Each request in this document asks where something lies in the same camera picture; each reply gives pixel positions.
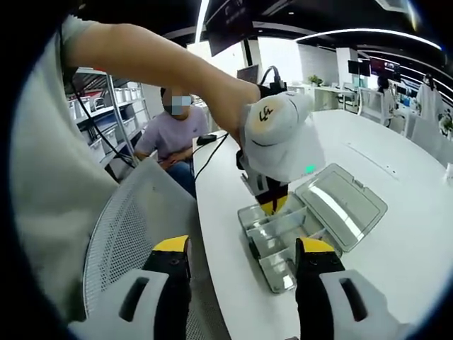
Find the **jeans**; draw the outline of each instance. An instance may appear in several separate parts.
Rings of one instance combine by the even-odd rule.
[[[179,161],[167,169],[167,174],[192,195],[193,198],[197,198],[195,178],[189,163]]]

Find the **black logo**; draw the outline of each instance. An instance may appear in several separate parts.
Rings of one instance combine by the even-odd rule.
[[[272,112],[274,112],[274,110],[270,110],[267,106],[265,106],[263,111],[260,111],[260,121],[265,122],[267,119],[269,119],[269,116]]]

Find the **green indicator light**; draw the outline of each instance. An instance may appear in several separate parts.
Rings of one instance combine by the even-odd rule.
[[[315,166],[314,165],[308,165],[305,167],[305,173],[306,174],[310,174],[311,172],[313,172],[315,169]]]

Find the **lavender t-shirt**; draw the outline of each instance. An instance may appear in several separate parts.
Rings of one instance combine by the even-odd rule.
[[[135,151],[151,154],[157,149],[159,161],[174,152],[192,147],[192,138],[207,134],[207,119],[202,108],[190,107],[185,120],[176,120],[163,112],[154,117],[135,146]]]

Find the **man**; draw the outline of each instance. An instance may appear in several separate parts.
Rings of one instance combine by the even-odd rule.
[[[69,16],[61,33],[50,38],[18,100],[9,172],[22,247],[40,287],[69,321],[79,317],[74,296],[81,296],[90,235],[117,184],[91,159],[70,118],[62,68],[94,67],[143,83],[181,86],[203,98],[217,124],[238,142],[241,109],[259,100],[260,91],[138,26]]]
[[[155,149],[162,169],[194,198],[192,139],[208,132],[203,109],[192,106],[190,94],[182,89],[161,89],[165,111],[149,122],[135,146],[135,155],[143,160]]]

